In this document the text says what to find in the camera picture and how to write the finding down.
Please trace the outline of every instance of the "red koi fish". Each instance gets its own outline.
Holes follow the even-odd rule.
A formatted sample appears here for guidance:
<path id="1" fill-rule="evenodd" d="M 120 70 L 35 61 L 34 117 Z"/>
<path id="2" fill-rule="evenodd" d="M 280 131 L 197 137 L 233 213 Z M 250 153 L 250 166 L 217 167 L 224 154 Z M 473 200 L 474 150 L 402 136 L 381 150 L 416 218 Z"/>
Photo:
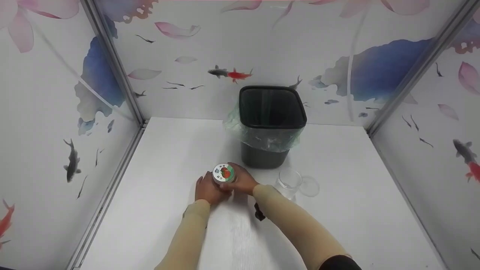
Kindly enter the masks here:
<path id="1" fill-rule="evenodd" d="M 470 181 L 470 178 L 473 176 L 475 177 L 475 180 L 480 183 L 480 165 L 476 164 L 475 162 L 469 162 L 468 167 L 470 168 L 470 172 L 465 174 L 465 176 L 468 178 L 468 181 Z"/>
<path id="2" fill-rule="evenodd" d="M 15 210 L 15 205 L 12 205 L 11 207 L 9 207 L 5 200 L 3 200 L 3 205 L 7 208 L 8 212 L 5 215 L 5 217 L 2 220 L 0 220 L 0 238 L 5 234 L 8 228 L 10 228 L 10 226 L 12 225 L 11 220 L 12 220 L 13 211 Z"/>
<path id="3" fill-rule="evenodd" d="M 235 68 L 233 68 L 233 72 L 228 72 L 227 77 L 232 78 L 233 82 L 238 84 L 237 80 L 245 80 L 246 78 L 248 78 L 252 75 L 252 71 L 253 71 L 253 69 L 250 70 L 249 74 L 245 74 L 245 73 L 239 73 L 239 72 L 237 72 L 237 70 Z"/>

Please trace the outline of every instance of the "right hand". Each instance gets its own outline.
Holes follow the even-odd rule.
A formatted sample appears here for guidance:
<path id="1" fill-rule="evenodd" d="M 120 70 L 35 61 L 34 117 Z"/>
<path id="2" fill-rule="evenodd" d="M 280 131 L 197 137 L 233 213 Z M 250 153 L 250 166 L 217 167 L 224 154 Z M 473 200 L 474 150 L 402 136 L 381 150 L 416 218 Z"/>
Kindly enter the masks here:
<path id="1" fill-rule="evenodd" d="M 221 184 L 220 189 L 223 191 L 235 190 L 253 196 L 253 189 L 259 185 L 258 182 L 244 167 L 233 162 L 228 164 L 233 167 L 237 179 L 233 183 Z"/>

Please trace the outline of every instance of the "black object on table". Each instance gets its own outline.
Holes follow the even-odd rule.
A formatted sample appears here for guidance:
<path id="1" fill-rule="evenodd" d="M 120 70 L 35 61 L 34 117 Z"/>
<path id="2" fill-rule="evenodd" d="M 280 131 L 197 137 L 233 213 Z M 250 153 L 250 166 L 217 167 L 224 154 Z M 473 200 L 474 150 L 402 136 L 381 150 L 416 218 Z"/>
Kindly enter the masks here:
<path id="1" fill-rule="evenodd" d="M 246 127 L 241 143 L 242 161 L 253 168 L 273 169 L 282 165 L 307 123 L 300 96 L 290 87 L 243 87 L 239 113 Z"/>

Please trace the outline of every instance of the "pink flower petal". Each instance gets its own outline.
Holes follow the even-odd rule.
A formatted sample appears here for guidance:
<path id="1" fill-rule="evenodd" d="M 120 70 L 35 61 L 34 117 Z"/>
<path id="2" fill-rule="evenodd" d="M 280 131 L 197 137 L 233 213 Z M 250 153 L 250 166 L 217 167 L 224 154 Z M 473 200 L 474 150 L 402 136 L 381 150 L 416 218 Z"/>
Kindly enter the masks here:
<path id="1" fill-rule="evenodd" d="M 132 79 L 137 79 L 137 80 L 150 80 L 155 77 L 157 77 L 160 73 L 162 73 L 161 70 L 151 70 L 151 69 L 136 69 L 132 71 L 128 76 Z"/>
<path id="2" fill-rule="evenodd" d="M 80 0 L 18 0 L 18 4 L 40 15 L 69 19 L 79 11 Z"/>
<path id="3" fill-rule="evenodd" d="M 28 52 L 33 48 L 33 30 L 30 22 L 24 16 L 25 10 L 19 8 L 15 18 L 8 25 L 8 32 L 18 50 Z"/>
<path id="4" fill-rule="evenodd" d="M 477 12 L 475 12 L 475 14 L 473 14 L 473 20 L 480 24 L 480 9 L 477 10 Z"/>
<path id="5" fill-rule="evenodd" d="M 403 103 L 414 104 L 414 105 L 418 104 L 418 102 L 415 100 L 415 98 L 410 93 L 403 99 Z"/>
<path id="6" fill-rule="evenodd" d="M 343 7 L 340 17 L 350 18 L 362 11 L 371 0 L 348 0 Z"/>
<path id="7" fill-rule="evenodd" d="M 165 22 L 157 22 L 155 25 L 162 34 L 176 39 L 186 39 L 194 36 L 200 31 L 199 25 L 192 25 L 189 29 L 179 28 L 176 25 Z"/>
<path id="8" fill-rule="evenodd" d="M 331 2 L 335 2 L 336 0 L 317 0 L 317 1 L 310 1 L 310 5 L 323 5 Z"/>
<path id="9" fill-rule="evenodd" d="M 224 13 L 231 10 L 254 10 L 254 9 L 257 9 L 261 3 L 262 3 L 262 0 L 236 1 L 224 7 L 223 9 L 221 9 L 220 13 Z"/>
<path id="10" fill-rule="evenodd" d="M 6 27 L 17 14 L 18 5 L 15 0 L 0 1 L 0 29 Z"/>
<path id="11" fill-rule="evenodd" d="M 452 107 L 445 104 L 438 104 L 438 108 L 443 115 L 458 120 L 458 115 Z"/>
<path id="12" fill-rule="evenodd" d="M 468 92 L 475 95 L 480 95 L 480 92 L 477 90 L 477 85 L 479 84 L 479 74 L 472 65 L 462 62 L 462 65 L 458 70 L 458 80 L 463 88 L 465 88 Z"/>
<path id="13" fill-rule="evenodd" d="M 382 0 L 382 3 L 400 15 L 415 15 L 430 6 L 430 0 Z"/>
<path id="14" fill-rule="evenodd" d="M 197 59 L 193 56 L 180 56 L 175 59 L 175 62 L 180 64 L 190 64 L 191 62 L 197 61 Z"/>
<path id="15" fill-rule="evenodd" d="M 293 2 L 295 1 L 290 1 L 290 4 L 288 4 L 287 8 L 285 9 L 285 11 L 283 11 L 282 15 L 280 15 L 280 17 L 274 22 L 272 29 L 283 17 L 285 17 L 292 10 Z"/>

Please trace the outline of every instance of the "can label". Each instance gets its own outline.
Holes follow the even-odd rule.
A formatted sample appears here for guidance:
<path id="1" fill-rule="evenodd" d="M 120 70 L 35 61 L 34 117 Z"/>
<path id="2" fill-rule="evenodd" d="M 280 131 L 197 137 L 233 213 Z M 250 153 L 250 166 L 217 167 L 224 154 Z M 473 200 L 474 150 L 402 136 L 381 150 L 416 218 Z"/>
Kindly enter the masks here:
<path id="1" fill-rule="evenodd" d="M 213 178 L 216 182 L 233 182 L 235 179 L 233 167 L 226 163 L 216 165 L 213 169 Z"/>

